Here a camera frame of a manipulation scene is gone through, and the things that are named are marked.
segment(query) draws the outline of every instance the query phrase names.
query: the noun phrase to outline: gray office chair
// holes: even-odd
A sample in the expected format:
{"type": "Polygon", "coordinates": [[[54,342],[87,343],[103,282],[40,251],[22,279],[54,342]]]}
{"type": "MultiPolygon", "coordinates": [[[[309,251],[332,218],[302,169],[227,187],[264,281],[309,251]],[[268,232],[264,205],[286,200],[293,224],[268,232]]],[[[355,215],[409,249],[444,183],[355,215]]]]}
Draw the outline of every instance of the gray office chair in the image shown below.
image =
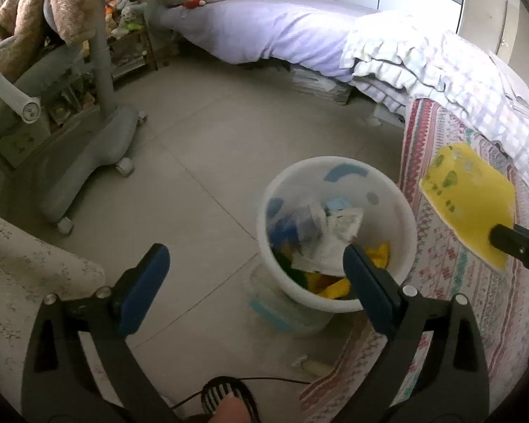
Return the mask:
{"type": "MultiPolygon", "coordinates": [[[[56,31],[49,0],[44,5],[45,19],[56,31]]],[[[66,211],[78,191],[103,165],[115,165],[124,176],[133,171],[133,162],[124,157],[138,124],[146,115],[132,106],[117,104],[111,78],[111,59],[104,26],[104,0],[97,0],[96,35],[90,40],[91,63],[85,64],[82,46],[63,45],[48,53],[22,77],[10,83],[0,73],[0,98],[10,107],[11,116],[0,116],[0,137],[12,132],[21,121],[32,124],[44,113],[39,99],[52,89],[62,89],[91,70],[94,74],[99,106],[70,118],[30,156],[31,196],[40,212],[63,234],[71,232],[72,221],[66,211]]],[[[14,37],[0,43],[0,51],[14,37]]]]}

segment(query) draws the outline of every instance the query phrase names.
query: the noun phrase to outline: checkered blanket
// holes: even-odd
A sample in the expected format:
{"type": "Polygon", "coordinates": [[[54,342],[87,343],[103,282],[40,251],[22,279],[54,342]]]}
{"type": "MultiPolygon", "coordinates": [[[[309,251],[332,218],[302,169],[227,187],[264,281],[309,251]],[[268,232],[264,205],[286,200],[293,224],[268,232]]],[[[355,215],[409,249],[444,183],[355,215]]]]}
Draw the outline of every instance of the checkered blanket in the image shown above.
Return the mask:
{"type": "MultiPolygon", "coordinates": [[[[426,297],[450,299],[463,293],[470,299],[480,329],[490,378],[490,409],[510,393],[529,358],[529,271],[508,259],[502,274],[472,254],[441,221],[419,188],[419,180],[443,145],[466,142],[515,186],[515,221],[529,229],[529,188],[511,161],[482,135],[467,128],[438,103],[413,101],[406,119],[399,187],[412,207],[418,226],[418,251],[405,284],[426,297]]],[[[333,371],[300,396],[306,423],[328,423],[361,385],[386,344],[364,315],[343,349],[333,371]]],[[[421,371],[430,335],[425,333],[395,398],[412,392],[421,371]]]]}
{"type": "Polygon", "coordinates": [[[391,111],[427,97],[498,142],[529,186],[529,109],[514,103],[490,56],[458,35],[396,11],[357,19],[341,56],[353,84],[391,111]]]}

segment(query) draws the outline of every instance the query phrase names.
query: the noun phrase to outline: tile floor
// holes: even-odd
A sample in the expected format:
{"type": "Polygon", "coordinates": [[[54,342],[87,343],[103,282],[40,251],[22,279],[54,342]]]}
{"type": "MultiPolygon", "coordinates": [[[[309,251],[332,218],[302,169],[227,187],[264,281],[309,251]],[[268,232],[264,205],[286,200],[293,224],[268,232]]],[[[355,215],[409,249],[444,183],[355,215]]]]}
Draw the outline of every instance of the tile floor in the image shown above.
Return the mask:
{"type": "MultiPolygon", "coordinates": [[[[355,97],[338,106],[291,88],[286,72],[246,70],[207,56],[172,59],[117,92],[149,114],[129,155],[135,172],[97,170],[61,237],[29,213],[18,224],[101,264],[113,283],[155,242],[171,251],[169,277],[139,332],[128,339],[158,390],[173,401],[219,374],[310,380],[290,363],[303,354],[333,363],[350,317],[337,316],[313,338],[279,332],[248,305],[247,272],[262,265],[255,241],[257,205],[285,167],[317,155],[342,155],[398,178],[401,130],[368,127],[374,105],[355,97]]],[[[264,423],[303,421],[301,385],[252,382],[264,423]]],[[[189,415],[198,401],[185,406],[189,415]]]]}

